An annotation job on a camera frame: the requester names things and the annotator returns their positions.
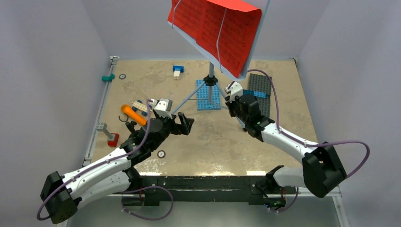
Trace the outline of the black microphone stand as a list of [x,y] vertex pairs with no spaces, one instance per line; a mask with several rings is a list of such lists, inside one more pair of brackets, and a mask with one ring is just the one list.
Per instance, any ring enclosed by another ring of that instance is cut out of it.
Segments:
[[119,121],[121,121],[121,122],[123,122],[123,123],[125,123],[125,126],[127,127],[127,129],[128,129],[128,131],[131,133],[131,134],[134,134],[135,133],[135,126],[137,125],[137,123],[135,122],[135,121],[129,121],[129,117],[126,115],[126,119],[125,120],[123,120],[122,118],[121,118],[121,116],[118,116],[118,119],[119,119]]

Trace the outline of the orange toy microphone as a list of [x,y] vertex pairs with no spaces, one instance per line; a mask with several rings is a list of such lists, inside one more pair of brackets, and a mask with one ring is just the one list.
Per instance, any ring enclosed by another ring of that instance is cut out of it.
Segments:
[[147,120],[145,120],[143,117],[138,115],[130,106],[128,105],[122,105],[121,106],[121,111],[126,114],[129,118],[133,119],[137,124],[143,126],[147,123]]

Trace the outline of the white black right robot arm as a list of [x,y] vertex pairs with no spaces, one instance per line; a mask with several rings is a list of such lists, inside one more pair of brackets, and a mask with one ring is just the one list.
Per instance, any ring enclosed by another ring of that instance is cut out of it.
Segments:
[[227,96],[225,104],[231,117],[244,124],[248,134],[261,142],[273,145],[289,154],[301,167],[278,166],[267,173],[266,188],[278,192],[285,186],[307,188],[314,196],[323,198],[347,178],[347,173],[332,145],[305,140],[264,116],[255,96]]

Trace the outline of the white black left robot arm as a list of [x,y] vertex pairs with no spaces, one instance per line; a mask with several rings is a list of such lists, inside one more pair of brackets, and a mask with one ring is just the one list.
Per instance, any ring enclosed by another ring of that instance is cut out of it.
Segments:
[[47,176],[36,218],[40,221],[50,219],[59,224],[85,205],[114,193],[132,194],[160,189],[173,201],[166,188],[143,185],[143,179],[134,167],[149,158],[169,135],[188,135],[194,122],[181,112],[171,117],[156,114],[138,130],[135,129],[136,122],[126,122],[131,134],[113,152],[70,173],[61,175],[55,171]]

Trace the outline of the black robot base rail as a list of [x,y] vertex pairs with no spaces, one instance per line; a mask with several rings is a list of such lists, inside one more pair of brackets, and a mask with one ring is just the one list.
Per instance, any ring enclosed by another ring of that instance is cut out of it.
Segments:
[[257,176],[142,176],[129,182],[124,194],[138,195],[146,206],[162,201],[244,202],[282,208],[294,187],[280,187],[263,175]]

